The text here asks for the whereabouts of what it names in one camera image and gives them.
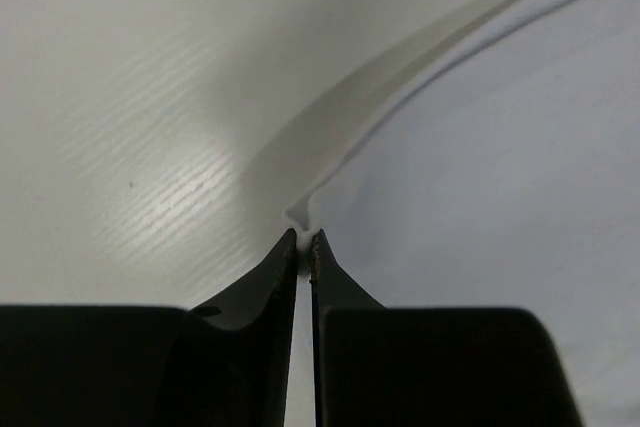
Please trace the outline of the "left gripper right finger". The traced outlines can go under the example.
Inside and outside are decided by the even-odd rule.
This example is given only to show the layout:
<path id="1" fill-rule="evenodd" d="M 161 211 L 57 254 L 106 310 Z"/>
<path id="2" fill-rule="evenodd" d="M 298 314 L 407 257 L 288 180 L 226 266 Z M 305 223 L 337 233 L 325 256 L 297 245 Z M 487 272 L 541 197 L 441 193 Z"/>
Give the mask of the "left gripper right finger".
<path id="1" fill-rule="evenodd" d="M 310 244 L 320 426 L 579 426 L 554 342 L 520 308 L 389 308 Z"/>

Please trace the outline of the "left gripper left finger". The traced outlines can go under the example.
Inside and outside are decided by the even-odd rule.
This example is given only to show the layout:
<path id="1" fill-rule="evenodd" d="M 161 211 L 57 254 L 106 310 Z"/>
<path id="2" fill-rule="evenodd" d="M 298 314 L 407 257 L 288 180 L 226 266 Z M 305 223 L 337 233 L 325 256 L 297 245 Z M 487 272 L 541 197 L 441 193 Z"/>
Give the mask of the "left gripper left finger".
<path id="1" fill-rule="evenodd" d="M 296 235 L 197 307 L 5 305 L 5 426 L 280 426 Z"/>

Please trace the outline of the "white skirt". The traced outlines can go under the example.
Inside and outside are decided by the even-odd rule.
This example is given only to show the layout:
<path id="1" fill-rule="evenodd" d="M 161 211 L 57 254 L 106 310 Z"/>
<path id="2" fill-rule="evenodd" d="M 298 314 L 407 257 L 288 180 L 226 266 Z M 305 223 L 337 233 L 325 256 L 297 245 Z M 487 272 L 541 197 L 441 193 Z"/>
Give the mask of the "white skirt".
<path id="1" fill-rule="evenodd" d="M 516 306 L 585 422 L 639 422 L 639 0 L 485 0 L 335 87 L 250 163 L 265 244 L 324 231 L 389 306 Z"/>

